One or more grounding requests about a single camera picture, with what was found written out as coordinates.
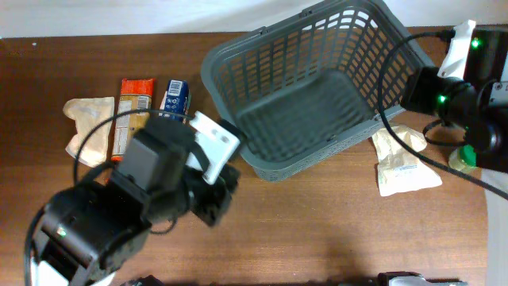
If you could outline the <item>orange pasta packet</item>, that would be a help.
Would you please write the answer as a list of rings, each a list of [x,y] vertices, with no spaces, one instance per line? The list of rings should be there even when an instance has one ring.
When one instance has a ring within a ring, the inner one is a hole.
[[[152,104],[154,79],[123,79],[117,112],[149,109]],[[121,161],[130,139],[148,120],[149,113],[123,115],[116,119],[112,161]]]

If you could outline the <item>blue cardboard box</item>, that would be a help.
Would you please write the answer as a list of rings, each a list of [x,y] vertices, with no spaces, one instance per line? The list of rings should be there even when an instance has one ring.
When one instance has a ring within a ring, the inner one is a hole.
[[[159,116],[185,123],[190,102],[191,92],[187,81],[171,79],[160,104],[163,113],[159,113]]]

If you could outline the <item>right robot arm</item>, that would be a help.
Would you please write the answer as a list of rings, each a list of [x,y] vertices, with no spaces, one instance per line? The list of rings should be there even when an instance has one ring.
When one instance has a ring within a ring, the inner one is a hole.
[[[465,130],[475,166],[507,172],[507,27],[454,27],[440,67],[409,77],[401,106]]]

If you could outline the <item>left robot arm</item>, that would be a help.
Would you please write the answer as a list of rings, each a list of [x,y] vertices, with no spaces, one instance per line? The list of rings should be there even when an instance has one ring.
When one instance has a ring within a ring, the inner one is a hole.
[[[193,213],[216,226],[237,189],[229,160],[244,141],[233,124],[202,114],[188,124],[150,118],[120,162],[92,168],[37,212],[25,239],[25,283],[107,285],[154,225]]]

